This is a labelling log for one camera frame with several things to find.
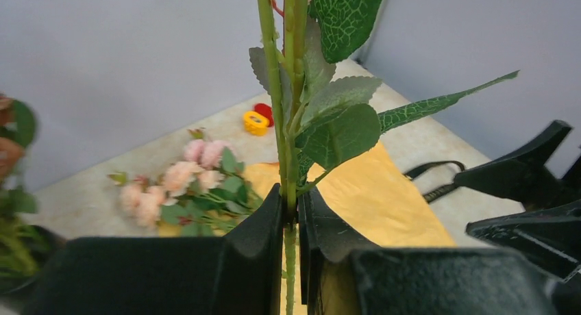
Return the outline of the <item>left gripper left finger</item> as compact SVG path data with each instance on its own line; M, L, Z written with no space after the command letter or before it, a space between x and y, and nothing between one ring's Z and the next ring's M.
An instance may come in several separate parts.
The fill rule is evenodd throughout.
M70 240L24 314L279 314L279 185L221 237Z

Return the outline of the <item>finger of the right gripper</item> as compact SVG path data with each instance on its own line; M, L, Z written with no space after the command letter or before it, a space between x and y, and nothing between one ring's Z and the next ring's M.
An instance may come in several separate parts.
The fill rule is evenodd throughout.
M496 160L458 173L453 183L484 194L510 199L526 211L545 210L580 199L580 159L561 178L546 163L573 129L552 121L539 135Z
M540 271L567 282L580 273L580 201L468 223L465 233L514 249Z

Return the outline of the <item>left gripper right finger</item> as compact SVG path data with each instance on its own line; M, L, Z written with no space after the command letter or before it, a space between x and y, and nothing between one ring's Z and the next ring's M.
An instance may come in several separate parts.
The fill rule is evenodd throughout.
M519 254L381 247L318 190L298 200L301 302L309 314L555 314Z

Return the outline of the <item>orange yellow wrapping paper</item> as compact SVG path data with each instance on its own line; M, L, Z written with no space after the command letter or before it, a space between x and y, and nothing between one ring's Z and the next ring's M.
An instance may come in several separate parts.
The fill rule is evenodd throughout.
M245 178L265 198L278 178L275 145L266 138L236 140ZM420 192L400 173L381 142L331 172L317 188L329 207L383 247L456 247Z

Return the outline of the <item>orange paper bouquet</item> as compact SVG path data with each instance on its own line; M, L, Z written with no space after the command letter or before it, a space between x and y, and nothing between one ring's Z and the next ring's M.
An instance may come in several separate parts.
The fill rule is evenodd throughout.
M114 171L118 204L135 223L159 236L222 236L253 214L263 198L244 178L231 144L189 130L182 158L156 177Z

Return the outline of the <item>black ribbon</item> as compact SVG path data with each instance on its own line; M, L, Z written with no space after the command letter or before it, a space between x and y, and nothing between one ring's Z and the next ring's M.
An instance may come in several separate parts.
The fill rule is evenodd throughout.
M464 171L466 166L462 162L441 160L409 168L403 176L419 187L426 203L431 204L455 192L459 186L454 183L454 176Z

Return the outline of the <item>pink rose stem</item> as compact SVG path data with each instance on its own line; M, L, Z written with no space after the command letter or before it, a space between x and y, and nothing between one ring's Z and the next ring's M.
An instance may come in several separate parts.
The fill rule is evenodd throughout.
M261 46L249 50L256 79L271 98L284 203L285 312L294 312L300 196L325 174L369 151L387 131L440 112L478 87L377 112L375 77L335 78L336 65L368 41L383 0L257 0Z

